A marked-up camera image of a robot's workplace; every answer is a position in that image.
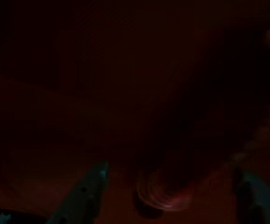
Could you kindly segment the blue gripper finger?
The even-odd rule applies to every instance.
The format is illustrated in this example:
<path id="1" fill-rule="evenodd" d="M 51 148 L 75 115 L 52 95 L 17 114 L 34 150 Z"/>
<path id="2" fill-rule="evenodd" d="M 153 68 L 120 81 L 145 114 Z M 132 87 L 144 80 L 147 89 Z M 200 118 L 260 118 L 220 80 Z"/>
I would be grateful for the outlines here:
<path id="1" fill-rule="evenodd" d="M 92 166 L 47 220 L 48 224 L 92 224 L 108 184 L 107 162 Z"/>
<path id="2" fill-rule="evenodd" d="M 270 224 L 270 187 L 258 175 L 235 168 L 233 193 L 240 224 Z"/>

